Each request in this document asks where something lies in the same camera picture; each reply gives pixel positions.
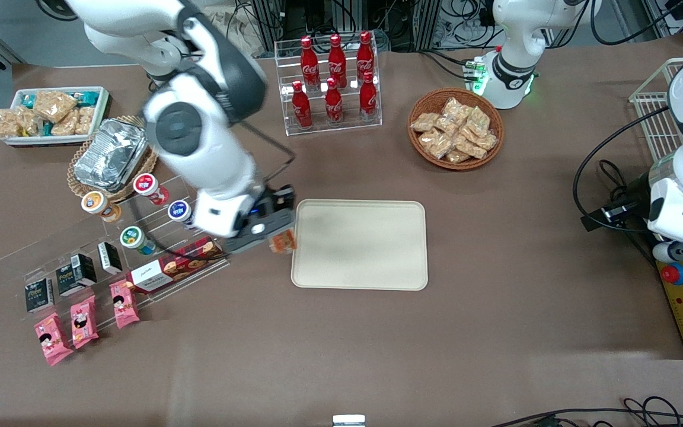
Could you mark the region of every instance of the foil container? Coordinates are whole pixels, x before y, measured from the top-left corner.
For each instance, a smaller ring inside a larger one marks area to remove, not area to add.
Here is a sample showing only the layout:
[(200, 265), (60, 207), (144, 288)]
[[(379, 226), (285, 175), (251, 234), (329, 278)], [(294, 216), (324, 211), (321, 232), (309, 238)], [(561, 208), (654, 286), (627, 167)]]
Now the foil container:
[(86, 153), (75, 163), (75, 178), (87, 186), (119, 192), (133, 176), (148, 146), (143, 129), (106, 119)]

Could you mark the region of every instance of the red button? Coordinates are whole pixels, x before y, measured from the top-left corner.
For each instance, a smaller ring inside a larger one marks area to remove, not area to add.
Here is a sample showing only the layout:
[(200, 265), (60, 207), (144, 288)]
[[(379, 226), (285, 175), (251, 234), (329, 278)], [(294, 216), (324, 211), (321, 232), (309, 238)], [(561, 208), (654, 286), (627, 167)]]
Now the red button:
[(660, 270), (660, 275), (668, 283), (676, 283), (681, 279), (681, 274), (678, 268), (673, 265), (666, 265)]

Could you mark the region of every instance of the brown table surface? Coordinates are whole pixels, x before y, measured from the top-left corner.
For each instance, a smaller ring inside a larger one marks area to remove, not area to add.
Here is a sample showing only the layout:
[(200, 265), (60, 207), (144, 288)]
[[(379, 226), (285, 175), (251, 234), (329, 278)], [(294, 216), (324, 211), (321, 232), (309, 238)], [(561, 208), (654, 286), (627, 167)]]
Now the brown table surface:
[[(271, 92), (249, 120), (298, 153), (275, 184), (300, 199), (422, 203), (426, 289), (300, 289), (291, 257), (263, 245), (53, 368), (0, 300), (0, 425), (329, 425), (338, 413), (491, 425), (651, 394), (683, 411), (683, 351), (655, 273), (623, 235), (585, 232), (571, 198), (583, 157), (634, 119), (628, 95), (677, 56), (683, 38), (545, 53), (534, 91), (502, 112), (502, 152), (468, 173), (429, 165), (407, 139), (413, 103), (459, 84), (430, 60), (381, 56), (383, 127), (295, 138), (264, 60)], [(147, 96), (136, 66), (14, 75), (16, 88), (104, 86), (111, 116)], [(639, 132), (602, 152), (628, 178), (651, 163)], [(263, 170), (283, 160), (237, 133)], [(0, 257), (86, 217), (65, 184), (74, 151), (0, 143)], [(589, 168), (585, 205), (607, 191)]]

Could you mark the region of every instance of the pink snack package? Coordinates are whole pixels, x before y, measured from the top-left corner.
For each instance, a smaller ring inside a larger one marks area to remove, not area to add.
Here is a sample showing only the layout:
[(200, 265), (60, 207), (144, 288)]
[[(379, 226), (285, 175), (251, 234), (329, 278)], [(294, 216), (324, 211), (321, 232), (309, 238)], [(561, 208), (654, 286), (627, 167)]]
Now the pink snack package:
[(97, 333), (97, 318), (94, 315), (94, 298), (92, 295), (70, 308), (73, 345), (76, 349), (100, 337)]
[(114, 319), (118, 328), (141, 320), (136, 308), (136, 298), (133, 296), (133, 283), (122, 279), (122, 281), (111, 284), (109, 290), (112, 294)]
[(44, 352), (46, 362), (53, 367), (60, 360), (70, 356), (73, 352), (62, 337), (59, 328), (59, 316), (56, 313), (36, 324), (36, 336), (41, 341), (41, 350)]

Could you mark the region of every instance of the beige tray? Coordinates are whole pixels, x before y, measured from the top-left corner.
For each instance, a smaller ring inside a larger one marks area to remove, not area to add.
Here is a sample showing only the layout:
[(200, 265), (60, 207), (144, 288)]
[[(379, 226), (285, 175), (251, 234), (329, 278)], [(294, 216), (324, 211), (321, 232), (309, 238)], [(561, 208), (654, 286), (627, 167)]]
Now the beige tray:
[(421, 290), (429, 281), (418, 202), (302, 200), (292, 282), (303, 288)]

